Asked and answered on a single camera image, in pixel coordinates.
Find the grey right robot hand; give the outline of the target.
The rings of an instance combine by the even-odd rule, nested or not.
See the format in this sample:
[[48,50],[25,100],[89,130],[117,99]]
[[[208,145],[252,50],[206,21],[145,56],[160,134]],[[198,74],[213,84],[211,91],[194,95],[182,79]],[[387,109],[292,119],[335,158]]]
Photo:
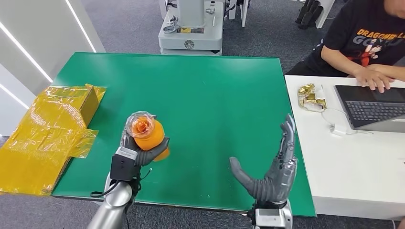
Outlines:
[[295,157],[296,124],[287,114],[280,125],[282,137],[280,148],[269,170],[262,179],[250,177],[242,168],[236,157],[230,157],[230,168],[236,180],[257,202],[281,204],[287,201],[297,173],[298,160]]

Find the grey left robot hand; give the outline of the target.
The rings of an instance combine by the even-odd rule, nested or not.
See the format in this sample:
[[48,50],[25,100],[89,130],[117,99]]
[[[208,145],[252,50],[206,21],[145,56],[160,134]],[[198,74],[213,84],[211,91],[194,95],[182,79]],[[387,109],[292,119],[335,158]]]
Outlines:
[[169,146],[169,137],[164,137],[163,141],[150,150],[141,149],[134,138],[124,129],[120,140],[120,146],[137,152],[135,166],[146,166],[150,164],[158,155],[160,155]]

